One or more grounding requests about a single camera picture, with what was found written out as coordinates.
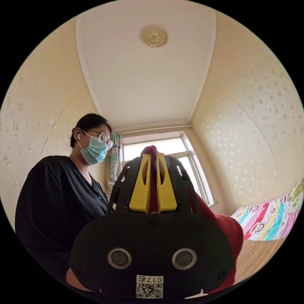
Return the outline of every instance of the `yellow robot part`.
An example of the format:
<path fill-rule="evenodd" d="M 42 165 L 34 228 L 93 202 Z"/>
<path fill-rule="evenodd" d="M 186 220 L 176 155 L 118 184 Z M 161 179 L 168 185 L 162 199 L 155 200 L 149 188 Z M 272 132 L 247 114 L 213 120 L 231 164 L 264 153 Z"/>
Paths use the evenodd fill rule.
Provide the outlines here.
<path fill-rule="evenodd" d="M 157 174 L 157 198 L 158 212 L 174 211 L 177 203 L 167 168 L 166 158 L 163 153 L 156 154 L 156 174 Z"/>
<path fill-rule="evenodd" d="M 151 185 L 151 155 L 143 154 L 129 208 L 149 213 Z"/>

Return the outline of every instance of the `curtain rod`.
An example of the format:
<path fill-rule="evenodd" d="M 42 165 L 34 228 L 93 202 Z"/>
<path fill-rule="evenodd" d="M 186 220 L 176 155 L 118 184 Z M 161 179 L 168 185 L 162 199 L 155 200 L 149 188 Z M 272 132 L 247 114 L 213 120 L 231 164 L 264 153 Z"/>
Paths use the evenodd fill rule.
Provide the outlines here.
<path fill-rule="evenodd" d="M 191 124 L 184 124 L 184 125 L 178 125 L 178 126 L 166 126 L 166 127 L 155 127 L 155 128 L 145 128 L 145 129 L 138 129 L 138 130 L 130 130 L 130 131 L 116 131 L 115 133 L 118 134 L 127 134 L 127 133 L 138 133 L 138 132 L 144 132 L 144 131 L 153 131 L 153 130 L 163 130 L 163 129 L 176 129 L 176 128 L 191 128 Z"/>

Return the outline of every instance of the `red cover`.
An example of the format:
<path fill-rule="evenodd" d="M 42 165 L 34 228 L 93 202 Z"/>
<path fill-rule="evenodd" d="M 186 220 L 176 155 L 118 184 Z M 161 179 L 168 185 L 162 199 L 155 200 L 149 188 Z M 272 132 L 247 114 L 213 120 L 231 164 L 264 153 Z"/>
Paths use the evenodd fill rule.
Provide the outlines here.
<path fill-rule="evenodd" d="M 148 146 L 144 148 L 144 150 L 141 153 L 141 156 L 143 154 L 151 155 L 151 189 L 150 189 L 149 213 L 158 211 L 157 187 L 156 187 L 156 153 L 157 153 L 157 149 L 155 146 Z M 191 204 L 191 209 L 193 211 L 193 204 L 191 202 L 191 197 L 189 193 L 188 196 Z M 240 254 L 243 246 L 243 230 L 241 225 L 235 219 L 229 216 L 222 214 L 214 214 L 211 211 L 211 209 L 207 206 L 207 204 L 200 198 L 199 195 L 196 195 L 196 197 L 199 203 L 200 214 L 203 217 L 206 217 L 209 220 L 214 221 L 226 234 L 229 243 L 231 245 L 235 259 L 235 264 L 236 264 L 238 255 Z M 236 267 L 234 267 L 234 269 L 228 275 L 227 279 L 223 282 L 223 284 L 218 289 L 209 292 L 209 294 L 213 294 L 215 292 L 221 291 L 227 287 L 232 286 L 235 281 L 235 273 L 236 273 Z"/>

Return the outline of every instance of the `window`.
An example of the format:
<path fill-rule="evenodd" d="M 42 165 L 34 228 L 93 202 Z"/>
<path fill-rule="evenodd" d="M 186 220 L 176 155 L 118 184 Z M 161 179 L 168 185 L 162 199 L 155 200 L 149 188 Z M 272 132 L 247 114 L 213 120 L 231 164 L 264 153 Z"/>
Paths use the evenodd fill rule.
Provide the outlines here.
<path fill-rule="evenodd" d="M 121 150 L 122 168 L 128 161 L 138 157 L 145 147 L 151 145 L 156 146 L 159 152 L 172 156 L 182 163 L 190 177 L 196 193 L 204 200 L 204 202 L 209 204 L 202 178 L 182 136 L 149 142 L 124 144 Z"/>

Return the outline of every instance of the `black hair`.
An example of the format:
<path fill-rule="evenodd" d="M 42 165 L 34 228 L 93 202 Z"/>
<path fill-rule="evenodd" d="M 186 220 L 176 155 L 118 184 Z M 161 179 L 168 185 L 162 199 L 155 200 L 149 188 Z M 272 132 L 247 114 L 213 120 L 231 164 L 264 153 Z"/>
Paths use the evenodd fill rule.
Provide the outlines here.
<path fill-rule="evenodd" d="M 112 128 L 110 127 L 110 125 L 108 124 L 108 121 L 95 113 L 89 113 L 87 115 L 84 115 L 76 124 L 76 127 L 72 129 L 72 136 L 70 139 L 70 146 L 71 148 L 74 148 L 76 140 L 74 138 L 74 132 L 76 128 L 80 128 L 81 130 L 87 132 L 88 130 L 92 129 L 92 128 L 97 128 L 100 127 L 102 125 L 106 125 L 108 127 L 108 129 L 110 130 L 110 134 L 112 135 Z"/>

